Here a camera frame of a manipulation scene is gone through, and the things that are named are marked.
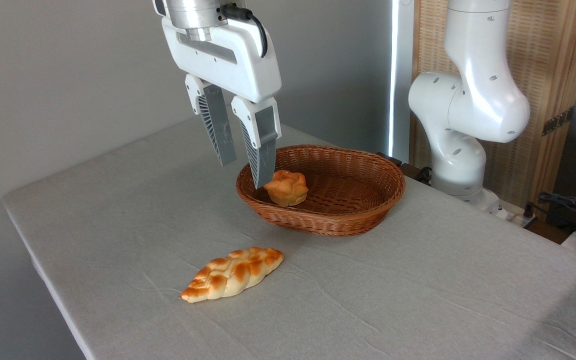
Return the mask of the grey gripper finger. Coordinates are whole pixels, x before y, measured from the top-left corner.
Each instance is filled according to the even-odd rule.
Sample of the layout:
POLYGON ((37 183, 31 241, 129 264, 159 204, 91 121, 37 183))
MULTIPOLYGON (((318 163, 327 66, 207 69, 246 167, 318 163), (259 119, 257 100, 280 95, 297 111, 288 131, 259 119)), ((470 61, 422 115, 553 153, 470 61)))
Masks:
POLYGON ((274 177, 276 140, 282 136, 277 101, 253 103, 236 95, 231 107, 240 120, 254 187, 260 189, 274 177))
POLYGON ((201 116, 221 166, 236 161, 233 133, 222 89, 192 74, 186 75, 185 86, 192 109, 201 116))

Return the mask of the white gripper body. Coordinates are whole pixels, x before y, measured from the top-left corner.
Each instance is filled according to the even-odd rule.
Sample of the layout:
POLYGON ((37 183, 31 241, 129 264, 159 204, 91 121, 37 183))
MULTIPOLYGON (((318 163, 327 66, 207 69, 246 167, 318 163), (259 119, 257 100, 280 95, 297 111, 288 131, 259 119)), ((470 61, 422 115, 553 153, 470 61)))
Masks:
POLYGON ((222 89, 260 103, 282 87, 281 73, 270 34, 267 52, 253 22, 230 20, 213 27, 208 41, 190 40, 169 18, 161 25, 174 63, 179 69, 222 89))

